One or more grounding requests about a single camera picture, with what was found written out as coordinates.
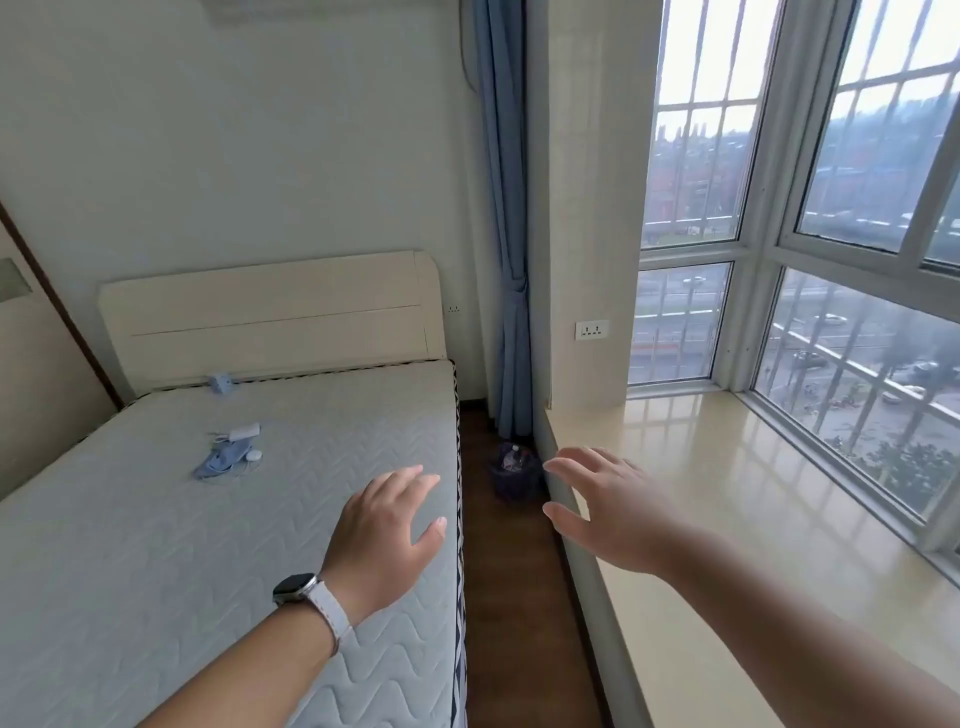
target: right hand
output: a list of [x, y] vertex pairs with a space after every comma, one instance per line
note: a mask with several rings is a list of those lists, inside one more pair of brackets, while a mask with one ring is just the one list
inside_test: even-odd
[[663, 576], [690, 525], [656, 481], [602, 448], [562, 448], [543, 468], [587, 501], [589, 521], [544, 504], [561, 535], [616, 567]]

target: curtain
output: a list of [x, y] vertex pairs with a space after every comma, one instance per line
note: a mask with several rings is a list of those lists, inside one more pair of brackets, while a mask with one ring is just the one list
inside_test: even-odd
[[530, 323], [527, 313], [527, 185], [524, 158], [524, 4], [474, 0], [480, 103], [490, 167], [493, 219], [500, 260], [503, 322], [496, 390], [500, 437], [533, 428]]

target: power socket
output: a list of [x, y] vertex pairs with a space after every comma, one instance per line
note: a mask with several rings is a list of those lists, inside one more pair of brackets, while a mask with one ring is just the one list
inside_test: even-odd
[[574, 338], [577, 341], [587, 341], [589, 339], [606, 339], [610, 333], [610, 322], [602, 321], [578, 321], [577, 331]]

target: forearm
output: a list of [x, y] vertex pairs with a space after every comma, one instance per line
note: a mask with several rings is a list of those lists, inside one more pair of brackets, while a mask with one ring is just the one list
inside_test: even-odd
[[150, 714], [141, 728], [279, 728], [333, 650], [333, 633], [312, 605], [283, 606]]
[[687, 529], [664, 578], [717, 633], [788, 728], [956, 726], [960, 698], [870, 636]]

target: cream headboard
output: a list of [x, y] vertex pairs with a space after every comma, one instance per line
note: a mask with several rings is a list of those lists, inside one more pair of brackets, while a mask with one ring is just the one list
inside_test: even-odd
[[412, 251], [122, 280], [100, 310], [138, 395], [446, 358], [437, 266]]

